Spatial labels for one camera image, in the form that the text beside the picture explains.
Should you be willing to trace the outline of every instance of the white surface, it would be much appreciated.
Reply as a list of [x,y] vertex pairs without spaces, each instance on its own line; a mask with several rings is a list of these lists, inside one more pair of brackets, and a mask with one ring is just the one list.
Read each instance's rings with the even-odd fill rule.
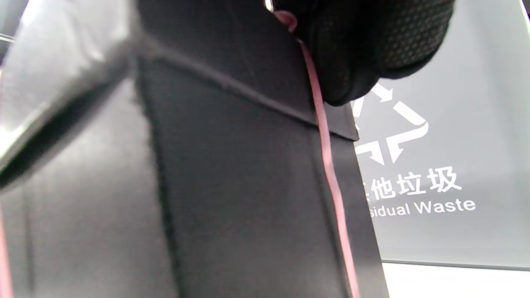
[[529,298],[530,272],[383,264],[390,298]]

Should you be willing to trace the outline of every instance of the gray surface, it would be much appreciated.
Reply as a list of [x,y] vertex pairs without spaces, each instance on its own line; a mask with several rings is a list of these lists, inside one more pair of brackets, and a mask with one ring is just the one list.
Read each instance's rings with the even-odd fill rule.
[[[432,63],[400,81],[392,101],[364,102],[357,146],[378,140],[385,166],[359,155],[372,207],[405,203],[412,214],[375,217],[383,259],[530,268],[530,36],[519,0],[458,1],[449,35]],[[385,138],[418,126],[392,107],[402,101],[429,131],[400,145],[392,164]],[[453,166],[462,190],[430,190],[429,168]],[[421,174],[426,194],[374,200],[373,179]],[[473,200],[476,209],[418,214],[413,203]]]
[[129,0],[34,1],[26,11],[3,65],[0,170],[52,115],[114,75],[136,24]]
[[175,297],[135,101],[126,80],[68,146],[2,194],[17,296]]

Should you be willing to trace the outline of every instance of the black knit glove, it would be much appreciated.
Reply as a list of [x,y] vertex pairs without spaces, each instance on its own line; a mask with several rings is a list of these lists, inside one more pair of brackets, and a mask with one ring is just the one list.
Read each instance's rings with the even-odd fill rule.
[[425,66],[444,40],[455,0],[276,0],[298,18],[295,35],[312,52],[324,100],[340,106],[379,78]]

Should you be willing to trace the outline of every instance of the pink cord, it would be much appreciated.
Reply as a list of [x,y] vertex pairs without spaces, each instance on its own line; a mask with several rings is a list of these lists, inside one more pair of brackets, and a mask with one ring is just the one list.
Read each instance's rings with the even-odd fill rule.
[[[276,11],[274,15],[278,20],[287,25],[289,32],[293,32],[296,28],[296,17],[290,12]],[[348,236],[348,227],[346,226],[346,213],[344,211],[344,202],[342,200],[342,193],[340,191],[337,175],[335,174],[335,167],[333,165],[333,156],[331,153],[331,140],[328,127],[328,119],[324,109],[324,101],[322,100],[322,92],[320,91],[319,78],[316,74],[315,65],[309,50],[301,41],[302,52],[304,54],[307,65],[307,72],[311,83],[311,91],[313,92],[313,101],[315,103],[316,117],[319,123],[320,141],[322,145],[322,160],[324,162],[324,171],[328,179],[328,184],[331,189],[331,196],[333,197],[333,204],[335,205],[335,214],[337,216],[337,227],[339,229],[339,239],[342,248],[342,255],[344,256],[344,264],[346,266],[346,274],[348,275],[348,283],[352,298],[360,298],[359,284],[357,283],[357,275],[355,273],[354,257],[351,253],[350,239]]]
[[0,298],[13,298],[13,284],[7,254],[7,242],[4,231],[4,219],[0,209]]

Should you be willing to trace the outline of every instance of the recycling symbol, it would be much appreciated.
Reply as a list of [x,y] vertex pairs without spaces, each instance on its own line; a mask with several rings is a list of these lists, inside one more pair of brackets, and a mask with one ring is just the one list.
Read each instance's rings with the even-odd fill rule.
[[[383,104],[388,104],[393,101],[393,91],[393,89],[387,90],[379,83],[377,83],[371,90],[372,93],[374,93],[381,99],[379,103]],[[359,118],[361,116],[364,99],[365,97],[361,97],[351,102],[351,110],[354,118]],[[402,101],[398,101],[394,105],[393,110],[400,114],[403,118],[405,118],[414,126],[419,126],[418,128],[414,128],[412,130],[408,130],[406,132],[399,133],[397,135],[393,135],[386,138],[386,146],[388,147],[388,151],[390,152],[390,158],[392,159],[392,163],[395,163],[403,152],[403,149],[400,148],[400,144],[421,138],[426,135],[429,131],[429,123],[425,119],[423,119],[423,117],[421,117],[418,113],[414,112],[411,108],[404,104]],[[357,130],[361,130],[359,126],[357,126],[357,124],[355,124],[355,126]],[[355,152],[357,155],[371,153],[372,155],[370,156],[370,159],[376,161],[381,165],[385,165],[379,141],[357,145],[355,147]]]

